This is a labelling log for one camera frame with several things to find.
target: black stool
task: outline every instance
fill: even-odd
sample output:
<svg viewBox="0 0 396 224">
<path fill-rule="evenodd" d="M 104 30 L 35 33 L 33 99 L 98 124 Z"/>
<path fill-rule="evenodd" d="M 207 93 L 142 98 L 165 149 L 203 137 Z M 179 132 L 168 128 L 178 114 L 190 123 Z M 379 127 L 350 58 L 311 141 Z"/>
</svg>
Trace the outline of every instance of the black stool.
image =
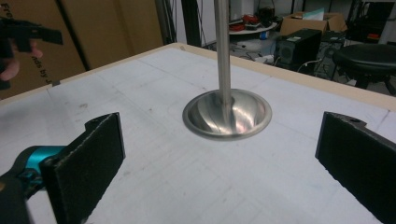
<svg viewBox="0 0 396 224">
<path fill-rule="evenodd" d="M 391 95 L 396 94 L 390 76 L 396 75 L 396 47 L 379 44 L 350 45 L 337 50 L 332 60 L 356 79 L 355 87 L 367 89 L 370 82 L 385 82 Z"/>
</svg>

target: silver pole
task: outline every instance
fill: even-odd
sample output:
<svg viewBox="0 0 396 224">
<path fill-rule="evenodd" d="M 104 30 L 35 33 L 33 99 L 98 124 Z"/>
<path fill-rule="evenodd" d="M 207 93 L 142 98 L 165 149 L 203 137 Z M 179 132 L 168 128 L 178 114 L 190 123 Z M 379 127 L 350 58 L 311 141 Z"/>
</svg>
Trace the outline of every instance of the silver pole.
<svg viewBox="0 0 396 224">
<path fill-rule="evenodd" d="M 219 68 L 219 98 L 231 105 L 230 38 L 228 33 L 229 0 L 215 0 L 216 39 Z"/>
</svg>

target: cardboard box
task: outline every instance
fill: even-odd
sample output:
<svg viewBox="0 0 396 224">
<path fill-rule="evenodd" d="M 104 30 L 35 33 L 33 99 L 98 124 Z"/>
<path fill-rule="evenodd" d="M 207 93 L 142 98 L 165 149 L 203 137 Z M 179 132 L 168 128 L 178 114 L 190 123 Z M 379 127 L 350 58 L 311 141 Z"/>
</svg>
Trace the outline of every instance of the cardboard box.
<svg viewBox="0 0 396 224">
<path fill-rule="evenodd" d="M 163 45 L 153 0 L 60 0 L 90 69 Z"/>
<path fill-rule="evenodd" d="M 37 59 L 26 53 L 15 53 L 21 63 L 18 75 L 11 79 L 11 88 L 0 91 L 0 99 L 31 91 L 85 72 L 63 17 L 53 0 L 25 1 L 4 0 L 0 2 L 0 16 L 15 20 L 30 21 L 62 32 L 64 44 L 57 45 L 37 40 L 44 52 Z"/>
<path fill-rule="evenodd" d="M 303 28 L 320 30 L 322 33 L 327 30 L 345 31 L 347 29 L 344 16 L 341 13 L 325 13 L 323 21 L 295 19 L 301 18 L 303 14 L 303 12 L 297 12 L 283 18 L 280 34 L 289 35 Z"/>
</svg>

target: metal base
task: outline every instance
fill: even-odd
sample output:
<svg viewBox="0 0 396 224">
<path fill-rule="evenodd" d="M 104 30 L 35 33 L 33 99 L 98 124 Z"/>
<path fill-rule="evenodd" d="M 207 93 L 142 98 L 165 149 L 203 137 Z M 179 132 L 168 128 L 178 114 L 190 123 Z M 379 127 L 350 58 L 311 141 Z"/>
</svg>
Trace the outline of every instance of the metal base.
<svg viewBox="0 0 396 224">
<path fill-rule="evenodd" d="M 259 95 L 231 90 L 231 97 L 228 108 L 221 102 L 219 91 L 195 97 L 184 108 L 184 123 L 192 132 L 214 140 L 250 137 L 268 125 L 272 110 Z"/>
</svg>

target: desk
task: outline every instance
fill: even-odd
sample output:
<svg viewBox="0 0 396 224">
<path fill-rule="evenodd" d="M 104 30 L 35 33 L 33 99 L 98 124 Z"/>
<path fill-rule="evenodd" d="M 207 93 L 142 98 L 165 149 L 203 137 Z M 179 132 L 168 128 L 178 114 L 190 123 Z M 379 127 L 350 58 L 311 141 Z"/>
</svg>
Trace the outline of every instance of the desk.
<svg viewBox="0 0 396 224">
<path fill-rule="evenodd" d="M 264 97 L 273 118 L 248 139 L 211 141 L 182 110 L 218 88 L 214 59 L 173 44 L 2 101 L 0 173 L 23 149 L 68 145 L 118 111 L 126 159 L 87 223 L 379 223 L 314 155 L 323 111 L 395 142 L 395 98 L 232 57 L 232 87 Z M 35 223 L 55 222 L 46 192 L 28 203 Z"/>
</svg>

